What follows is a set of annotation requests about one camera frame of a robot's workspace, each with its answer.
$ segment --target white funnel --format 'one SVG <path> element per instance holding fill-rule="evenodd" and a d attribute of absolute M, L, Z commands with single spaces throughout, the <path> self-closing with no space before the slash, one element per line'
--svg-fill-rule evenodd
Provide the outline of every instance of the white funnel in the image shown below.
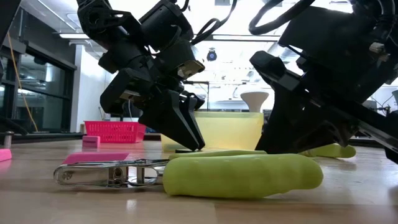
<path fill-rule="evenodd" d="M 241 94 L 242 100 L 248 105 L 250 112 L 261 112 L 261 106 L 269 94 L 264 91 L 252 91 Z"/>

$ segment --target window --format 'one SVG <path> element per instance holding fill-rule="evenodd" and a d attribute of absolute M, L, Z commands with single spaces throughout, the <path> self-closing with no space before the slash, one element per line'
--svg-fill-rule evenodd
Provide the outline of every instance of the window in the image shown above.
<path fill-rule="evenodd" d="M 8 59 L 6 57 L 0 56 L 0 60 L 2 63 L 2 68 L 3 68 L 2 79 L 5 79 L 7 76 Z"/>
<path fill-rule="evenodd" d="M 73 71 L 51 58 L 14 52 L 22 90 L 10 52 L 2 48 L 4 75 L 0 84 L 0 116 L 12 119 L 28 132 L 35 131 L 27 107 L 39 132 L 69 131 L 72 107 Z"/>
<path fill-rule="evenodd" d="M 4 111 L 4 92 L 5 92 L 4 85 L 0 85 L 0 114 L 3 114 Z"/>
<path fill-rule="evenodd" d="M 40 93 L 34 93 L 29 90 L 18 90 L 17 119 L 30 122 L 22 94 L 25 95 L 29 110 L 32 113 L 32 117 L 39 131 L 68 129 L 68 124 L 63 122 L 63 118 L 68 116 L 70 108 L 64 103 L 64 100 Z"/>
<path fill-rule="evenodd" d="M 29 54 L 22 55 L 21 83 L 53 95 L 68 95 L 65 88 L 65 70 Z"/>

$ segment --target black cable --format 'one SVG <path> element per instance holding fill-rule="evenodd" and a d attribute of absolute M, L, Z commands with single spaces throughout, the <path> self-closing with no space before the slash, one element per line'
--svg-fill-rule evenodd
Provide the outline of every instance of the black cable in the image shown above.
<path fill-rule="evenodd" d="M 177 43 L 178 38 L 180 37 L 180 35 L 181 35 L 181 33 L 182 33 L 182 29 L 181 29 L 181 27 L 179 27 L 179 26 L 175 26 L 175 25 L 172 25 L 172 26 L 177 27 L 177 30 L 175 31 L 174 36 L 171 38 L 171 40 L 168 42 L 168 44 L 160 50 L 159 53 L 152 53 L 152 52 L 150 51 L 150 48 L 148 48 L 148 49 L 149 49 L 149 53 L 150 53 L 151 55 L 157 56 L 158 54 L 161 53 L 161 51 L 166 50 L 167 48 L 169 48 L 169 47 L 172 46 L 173 44 Z"/>
<path fill-rule="evenodd" d="M 371 96 L 371 99 L 374 100 L 376 103 L 378 103 L 380 107 L 383 107 L 383 105 L 381 105 L 381 103 L 379 103 L 375 98 L 373 98 L 373 96 Z"/>
<path fill-rule="evenodd" d="M 257 15 L 253 18 L 253 20 L 249 24 L 249 32 L 252 35 L 261 35 L 266 34 L 276 28 L 279 28 L 283 24 L 288 21 L 291 21 L 294 17 L 298 16 L 301 12 L 306 10 L 315 0 L 300 0 L 294 6 L 292 6 L 289 10 L 285 13 L 280 15 L 276 20 L 268 22 L 267 24 L 261 25 L 256 27 L 257 23 L 263 17 L 263 15 L 275 7 L 276 5 L 280 4 L 283 0 L 270 0 L 267 2 L 257 13 Z"/>
<path fill-rule="evenodd" d="M 210 83 L 207 83 L 207 111 L 210 110 Z"/>
<path fill-rule="evenodd" d="M 307 57 L 305 54 L 303 54 L 303 53 L 299 52 L 298 50 L 294 49 L 292 46 L 288 45 L 288 46 L 286 46 L 286 47 L 287 47 L 289 50 L 291 50 L 292 52 L 294 52 L 295 54 L 297 54 L 298 56 L 300 56 L 300 57 L 305 58 L 305 59 L 308 60 L 308 57 Z"/>
<path fill-rule="evenodd" d="M 381 15 L 377 20 L 377 24 L 371 32 L 376 41 L 385 43 L 390 36 L 397 20 L 396 5 L 394 0 L 377 0 L 381 7 Z"/>
<path fill-rule="evenodd" d="M 205 40 L 207 37 L 209 37 L 214 31 L 216 31 L 218 28 L 220 28 L 222 25 L 228 21 L 229 17 L 231 16 L 232 12 L 235 10 L 236 4 L 238 3 L 238 0 L 233 0 L 231 10 L 229 11 L 229 14 L 220 21 L 219 19 L 212 18 L 210 19 L 199 31 L 197 34 L 197 37 L 191 41 L 192 45 L 195 45 L 197 43 L 200 43 L 201 41 Z"/>
<path fill-rule="evenodd" d="M 388 99 L 381 105 L 381 107 L 383 108 L 383 107 L 384 107 L 384 104 L 387 103 L 387 101 L 389 101 L 393 96 L 394 96 L 394 95 L 391 95 L 390 98 L 388 98 Z"/>
<path fill-rule="evenodd" d="M 28 134 L 28 132 L 23 127 L 8 118 L 0 116 L 0 124 L 3 124 L 6 128 L 9 128 L 15 133 L 19 133 L 24 136 Z"/>
<path fill-rule="evenodd" d="M 361 10 L 362 13 L 365 13 L 365 15 L 371 17 L 372 19 L 374 19 L 374 20 L 377 21 L 377 22 L 380 22 L 379 19 L 376 18 L 376 17 L 372 14 L 372 12 L 369 11 L 369 8 L 368 8 L 368 7 L 365 8 L 362 4 L 355 4 L 355 7 L 360 8 L 360 10 Z M 386 8 L 386 7 L 384 6 L 384 7 L 381 9 L 381 10 L 382 10 L 381 13 L 384 13 L 385 8 Z M 396 24 L 396 22 L 397 22 L 397 16 L 395 15 L 395 17 L 394 17 L 394 23 Z M 398 31 L 396 31 L 396 30 L 394 30 L 394 28 L 392 28 L 391 33 L 390 33 L 389 36 L 390 36 L 391 42 L 392 42 L 395 46 L 398 47 Z"/>
<path fill-rule="evenodd" d="M 201 84 L 199 84 L 199 87 L 200 87 L 202 90 L 204 90 L 206 94 L 209 94 L 209 92 L 207 92 L 207 90 L 206 90 Z"/>
<path fill-rule="evenodd" d="M 180 9 L 182 12 L 185 12 L 188 9 L 189 0 L 185 0 L 184 6 Z"/>

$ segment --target yellow cable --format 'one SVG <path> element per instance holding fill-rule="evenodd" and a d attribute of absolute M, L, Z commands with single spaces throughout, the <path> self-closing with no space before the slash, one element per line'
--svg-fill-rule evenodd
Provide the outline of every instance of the yellow cable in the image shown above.
<path fill-rule="evenodd" d="M 37 129 L 36 122 L 35 122 L 35 120 L 33 119 L 32 114 L 30 113 L 29 106 L 28 106 L 28 104 L 27 104 L 27 102 L 26 102 L 25 95 L 24 95 L 24 93 L 22 92 L 22 85 L 21 85 L 21 80 L 19 79 L 19 72 L 18 72 L 18 68 L 17 68 L 17 63 L 16 63 L 15 57 L 14 57 L 14 51 L 12 50 L 12 43 L 11 43 L 10 33 L 7 33 L 7 36 L 8 36 L 8 42 L 9 42 L 10 50 L 11 50 L 12 62 L 13 62 L 13 64 L 14 64 L 15 75 L 16 75 L 16 77 L 17 77 L 17 79 L 18 79 L 19 88 L 21 89 L 21 95 L 22 95 L 22 98 L 24 99 L 24 103 L 25 103 L 25 106 L 26 106 L 26 110 L 27 110 L 27 112 L 28 112 L 28 114 L 29 114 L 30 120 L 32 121 L 33 125 L 35 126 L 36 132 L 39 132 L 39 130 Z"/>

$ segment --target pink basket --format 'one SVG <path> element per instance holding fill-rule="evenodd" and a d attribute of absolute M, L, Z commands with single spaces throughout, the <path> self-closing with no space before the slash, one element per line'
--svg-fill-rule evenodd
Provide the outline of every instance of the pink basket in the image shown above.
<path fill-rule="evenodd" d="M 85 121 L 88 136 L 101 137 L 101 143 L 136 143 L 145 135 L 145 125 L 138 122 Z"/>

